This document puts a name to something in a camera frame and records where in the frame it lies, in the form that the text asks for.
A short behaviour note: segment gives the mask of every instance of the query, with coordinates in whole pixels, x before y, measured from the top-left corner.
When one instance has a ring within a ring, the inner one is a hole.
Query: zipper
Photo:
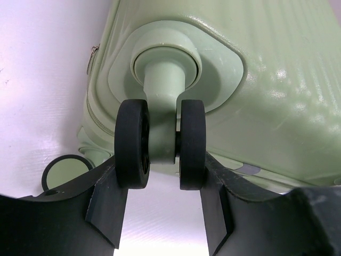
[[[115,132],[109,128],[107,128],[104,124],[101,123],[101,121],[99,121],[99,119],[96,117],[95,113],[93,112],[91,106],[90,106],[90,102],[89,102],[89,87],[90,87],[90,77],[91,77],[91,73],[92,73],[92,69],[95,63],[95,58],[96,55],[98,53],[98,50],[100,48],[100,45],[98,46],[94,46],[91,49],[91,55],[90,55],[90,59],[89,62],[87,64],[87,68],[86,68],[86,74],[88,75],[88,83],[87,83],[87,90],[86,90],[86,105],[87,105],[87,109],[88,112],[90,114],[90,117],[92,118],[92,120],[96,123],[96,125],[101,128],[104,132],[106,132],[107,134],[109,134],[110,136],[114,136]]]

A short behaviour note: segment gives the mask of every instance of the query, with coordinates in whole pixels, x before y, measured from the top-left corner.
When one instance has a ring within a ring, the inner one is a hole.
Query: white floor
[[[0,194],[40,194],[45,166],[77,153],[86,65],[110,2],[0,0]],[[330,2],[341,20],[340,0]],[[129,192],[115,255],[207,256],[199,193],[152,172]]]

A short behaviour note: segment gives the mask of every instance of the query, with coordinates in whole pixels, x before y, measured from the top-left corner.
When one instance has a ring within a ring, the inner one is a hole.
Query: black wheel
[[[84,157],[78,155],[64,155],[57,157],[45,168],[42,175],[44,191],[62,185],[93,168]]]
[[[116,176],[122,188],[145,188],[149,177],[149,113],[145,100],[122,102],[115,127]]]
[[[199,190],[205,175],[206,119],[201,100],[181,102],[180,189]]]

